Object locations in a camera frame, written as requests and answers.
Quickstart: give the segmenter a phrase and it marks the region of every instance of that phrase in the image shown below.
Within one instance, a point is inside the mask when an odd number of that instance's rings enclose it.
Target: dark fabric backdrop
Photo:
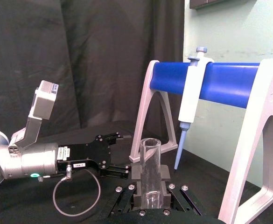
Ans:
[[[150,60],[182,61],[183,33],[183,0],[0,0],[0,131],[25,126],[43,79],[60,88],[40,136],[135,122]],[[154,98],[146,128],[164,137],[164,125]]]

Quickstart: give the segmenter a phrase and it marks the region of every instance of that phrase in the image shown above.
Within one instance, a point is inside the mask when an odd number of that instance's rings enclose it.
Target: gray cable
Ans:
[[[95,181],[97,182],[98,190],[99,190],[99,191],[98,191],[98,197],[97,197],[96,201],[94,202],[94,204],[93,204],[91,207],[89,207],[87,210],[84,210],[83,212],[80,212],[80,213],[78,213],[78,214],[68,214],[68,213],[63,212],[63,211],[57,206],[57,204],[56,204],[56,189],[57,189],[57,187],[61,184],[61,182],[63,182],[63,181],[66,180],[65,177],[62,178],[62,179],[56,184],[56,186],[54,187],[53,194],[52,194],[52,199],[53,199],[53,204],[54,204],[54,207],[56,208],[56,210],[58,210],[58,211],[59,211],[61,214],[63,214],[64,216],[69,216],[69,217],[80,216],[80,215],[82,215],[82,214],[88,212],[89,210],[91,210],[91,209],[97,204],[97,202],[98,202],[98,200],[99,200],[99,198],[100,198],[100,195],[101,195],[101,187],[100,187],[100,183],[99,183],[97,177],[96,177],[94,174],[92,174],[89,170],[87,170],[87,169],[85,169],[85,170],[88,171],[88,172],[94,177]]]

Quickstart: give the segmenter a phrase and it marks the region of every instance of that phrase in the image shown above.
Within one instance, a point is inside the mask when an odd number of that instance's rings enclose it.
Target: light blue wall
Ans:
[[[260,62],[273,58],[273,0],[227,0],[198,10],[185,0],[184,60],[197,46],[216,62]],[[185,148],[226,169],[231,164],[245,110],[200,101]],[[262,139],[247,180],[261,186]]]

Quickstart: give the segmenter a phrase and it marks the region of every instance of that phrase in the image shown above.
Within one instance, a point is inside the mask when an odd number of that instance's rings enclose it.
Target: blue cylinder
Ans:
[[[183,94],[189,63],[156,63],[150,88]],[[259,63],[208,63],[200,99],[246,108]]]

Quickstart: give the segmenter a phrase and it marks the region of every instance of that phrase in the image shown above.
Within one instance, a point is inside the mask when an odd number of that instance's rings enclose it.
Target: glass tube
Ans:
[[[142,139],[140,142],[141,208],[159,209],[163,204],[160,171],[161,142]]]

